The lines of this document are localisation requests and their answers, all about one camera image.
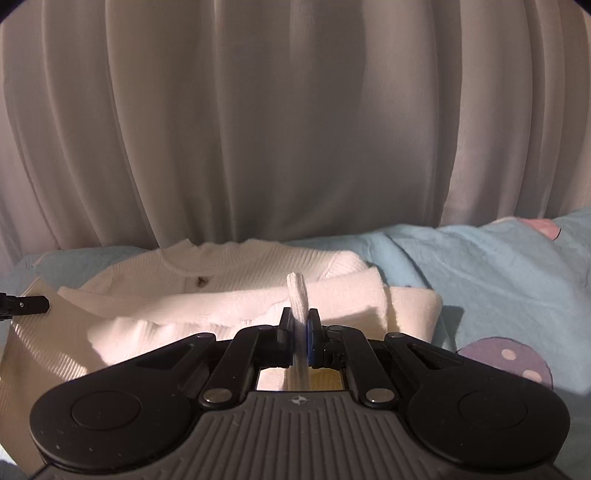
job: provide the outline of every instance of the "sweater collar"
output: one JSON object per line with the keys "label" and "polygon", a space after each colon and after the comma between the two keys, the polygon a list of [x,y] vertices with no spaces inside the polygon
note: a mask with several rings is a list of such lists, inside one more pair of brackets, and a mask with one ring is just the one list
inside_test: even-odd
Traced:
{"label": "sweater collar", "polygon": [[241,244],[206,242],[193,245],[189,239],[158,250],[161,262],[179,275],[213,275],[230,267],[250,262],[280,245],[277,242],[250,239]]}

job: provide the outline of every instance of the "blue bedsheet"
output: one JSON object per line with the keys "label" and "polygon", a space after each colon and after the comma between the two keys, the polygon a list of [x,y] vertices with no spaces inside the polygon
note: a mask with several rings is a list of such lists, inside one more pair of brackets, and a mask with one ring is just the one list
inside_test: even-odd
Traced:
{"label": "blue bedsheet", "polygon": [[[556,220],[555,241],[516,220],[480,228],[397,225],[363,235],[290,242],[348,249],[373,263],[390,285],[431,287],[443,298],[433,342],[457,350],[490,336],[533,347],[548,363],[569,407],[571,431],[557,466],[591,478],[591,209]],[[79,287],[134,247],[82,249],[27,257],[0,291],[21,293],[37,275],[50,285]]]}

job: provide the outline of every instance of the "screw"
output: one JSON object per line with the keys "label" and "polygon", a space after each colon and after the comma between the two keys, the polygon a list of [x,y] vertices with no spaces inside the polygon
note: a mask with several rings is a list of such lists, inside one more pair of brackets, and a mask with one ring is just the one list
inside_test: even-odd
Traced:
{"label": "screw", "polygon": [[365,394],[371,403],[386,403],[392,401],[396,395],[388,388],[372,388]]}
{"label": "screw", "polygon": [[208,403],[224,403],[232,398],[232,392],[227,388],[210,388],[203,394]]}

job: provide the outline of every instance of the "curtain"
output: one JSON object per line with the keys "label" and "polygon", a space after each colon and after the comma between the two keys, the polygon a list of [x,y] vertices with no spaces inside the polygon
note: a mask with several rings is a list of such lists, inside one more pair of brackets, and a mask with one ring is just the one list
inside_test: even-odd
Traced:
{"label": "curtain", "polygon": [[589,205],[589,28],[572,0],[28,0],[0,27],[0,271]]}

